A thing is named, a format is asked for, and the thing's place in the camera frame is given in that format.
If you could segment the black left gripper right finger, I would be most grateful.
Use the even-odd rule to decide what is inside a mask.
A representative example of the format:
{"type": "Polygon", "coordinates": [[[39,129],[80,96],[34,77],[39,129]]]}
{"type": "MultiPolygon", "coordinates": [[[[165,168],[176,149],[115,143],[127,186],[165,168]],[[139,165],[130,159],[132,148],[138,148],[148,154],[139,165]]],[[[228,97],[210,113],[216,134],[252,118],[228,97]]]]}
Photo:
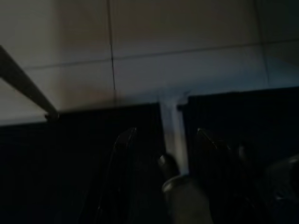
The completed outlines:
{"type": "Polygon", "coordinates": [[[235,148],[199,128],[198,176],[216,224],[272,224],[265,203],[235,148]]]}

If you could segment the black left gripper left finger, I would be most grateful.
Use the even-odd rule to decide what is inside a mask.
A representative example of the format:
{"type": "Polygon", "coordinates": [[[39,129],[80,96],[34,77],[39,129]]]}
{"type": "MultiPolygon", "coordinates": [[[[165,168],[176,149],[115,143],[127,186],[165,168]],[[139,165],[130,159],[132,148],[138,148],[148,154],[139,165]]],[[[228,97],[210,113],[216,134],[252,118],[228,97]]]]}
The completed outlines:
{"type": "Polygon", "coordinates": [[[104,167],[93,175],[78,224],[123,224],[126,219],[126,179],[137,129],[120,133],[104,167]]]}

